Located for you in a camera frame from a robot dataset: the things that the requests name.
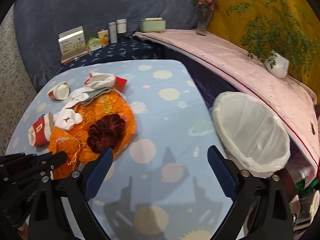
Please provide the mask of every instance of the orange plastic bag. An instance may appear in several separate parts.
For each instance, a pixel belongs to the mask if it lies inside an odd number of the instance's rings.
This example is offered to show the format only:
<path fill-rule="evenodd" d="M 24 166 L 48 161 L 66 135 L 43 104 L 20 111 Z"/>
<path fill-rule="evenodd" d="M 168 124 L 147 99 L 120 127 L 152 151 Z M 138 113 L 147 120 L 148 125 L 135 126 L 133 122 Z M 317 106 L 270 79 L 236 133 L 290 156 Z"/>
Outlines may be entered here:
<path fill-rule="evenodd" d="M 129 105 L 115 91 L 99 96 L 87 106 L 79 105 L 76 112 L 82 115 L 83 121 L 75 125 L 69 133 L 76 137 L 80 143 L 79 161 L 83 164 L 96 160 L 99 156 L 99 154 L 92 152 L 87 146 L 88 129 L 97 120 L 105 115 L 119 114 L 126 123 L 124 135 L 120 143 L 113 150 L 114 159 L 127 147 L 136 129 L 134 115 Z"/>
<path fill-rule="evenodd" d="M 80 144 L 76 138 L 58 127 L 53 128 L 49 151 L 53 154 L 65 151 L 68 155 L 67 162 L 52 171 L 54 179 L 63 179 L 70 175 L 76 166 L 80 150 Z"/>

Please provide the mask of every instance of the navy blue tablecloth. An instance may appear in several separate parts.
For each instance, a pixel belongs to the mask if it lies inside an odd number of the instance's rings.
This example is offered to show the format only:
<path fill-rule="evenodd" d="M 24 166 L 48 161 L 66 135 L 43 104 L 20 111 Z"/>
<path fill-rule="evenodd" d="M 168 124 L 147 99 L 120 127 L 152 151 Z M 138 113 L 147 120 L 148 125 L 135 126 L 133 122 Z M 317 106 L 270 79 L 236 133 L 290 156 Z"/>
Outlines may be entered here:
<path fill-rule="evenodd" d="M 91 51 L 82 57 L 62 65 L 59 73 L 72 68 L 135 59 L 163 59 L 162 46 L 151 41 L 141 41 L 136 37 L 128 37 L 124 41 L 110 44 Z"/>

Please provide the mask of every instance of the white vase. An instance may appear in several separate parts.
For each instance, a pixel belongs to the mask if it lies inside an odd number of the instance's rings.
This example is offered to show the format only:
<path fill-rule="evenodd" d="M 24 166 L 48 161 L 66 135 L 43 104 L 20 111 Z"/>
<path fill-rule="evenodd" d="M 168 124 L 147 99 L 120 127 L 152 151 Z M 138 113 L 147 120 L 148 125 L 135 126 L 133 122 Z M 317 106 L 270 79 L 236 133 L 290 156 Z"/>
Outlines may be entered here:
<path fill-rule="evenodd" d="M 275 54 L 276 57 L 272 56 L 271 58 L 275 60 L 276 64 L 271 68 L 270 63 L 266 62 L 266 68 L 276 78 L 284 78 L 288 74 L 289 60 L 276 52 Z"/>

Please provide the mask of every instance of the yellow cloth backdrop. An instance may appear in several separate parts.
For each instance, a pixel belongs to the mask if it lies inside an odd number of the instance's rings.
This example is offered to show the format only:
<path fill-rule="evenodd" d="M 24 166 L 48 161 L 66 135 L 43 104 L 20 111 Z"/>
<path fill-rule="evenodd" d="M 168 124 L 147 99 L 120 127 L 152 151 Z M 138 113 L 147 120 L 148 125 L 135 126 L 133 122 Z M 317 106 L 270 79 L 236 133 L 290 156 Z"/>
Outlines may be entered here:
<path fill-rule="evenodd" d="M 244 13 L 241 16 L 234 12 L 228 16 L 226 14 L 226 9 L 230 4 L 236 4 L 242 1 L 250 2 L 250 0 L 217 0 L 219 9 L 214 12 L 208 26 L 209 32 L 225 40 L 231 41 L 240 47 L 242 47 L 240 39 L 244 34 L 244 27 L 246 23 L 253 18 L 256 12 L 254 11 L 254 8 L 251 8 L 249 12 Z M 303 32 L 307 33 L 310 37 L 318 38 L 320 43 L 320 22 L 308 2 L 306 0 L 286 1 L 290 7 L 290 11 L 302 24 Z M 302 19 L 300 13 L 295 8 L 295 5 L 310 14 L 306 20 Z M 289 75 L 297 78 L 297 74 L 291 68 L 289 68 Z M 309 76 L 302 77 L 302 82 L 317 94 L 317 102 L 320 104 L 320 67 L 317 62 L 313 64 Z"/>

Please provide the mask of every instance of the blue patterned cloth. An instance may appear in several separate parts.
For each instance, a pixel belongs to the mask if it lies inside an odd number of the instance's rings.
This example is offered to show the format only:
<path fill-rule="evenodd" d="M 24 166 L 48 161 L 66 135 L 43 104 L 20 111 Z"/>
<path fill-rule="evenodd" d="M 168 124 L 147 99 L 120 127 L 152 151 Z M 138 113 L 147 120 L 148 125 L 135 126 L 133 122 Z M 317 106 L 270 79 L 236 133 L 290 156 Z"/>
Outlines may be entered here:
<path fill-rule="evenodd" d="M 59 73 L 69 69 L 101 64 L 107 62 L 116 62 L 135 59 L 163 59 L 162 46 L 150 41 L 141 41 L 136 37 L 129 37 L 124 41 L 118 41 L 91 51 L 66 65 L 62 65 Z"/>
<path fill-rule="evenodd" d="M 199 90 L 178 61 L 111 62 L 55 76 L 24 113 L 7 154 L 48 152 L 48 144 L 28 144 L 28 128 L 67 101 L 50 100 L 47 91 L 63 81 L 71 91 L 78 89 L 92 71 L 128 80 L 123 93 L 137 126 L 89 201 L 103 229 L 112 240 L 209 240 L 232 201 L 225 197 L 207 151 L 211 145 L 224 151 Z M 75 236 L 83 239 L 68 202 L 62 201 Z"/>

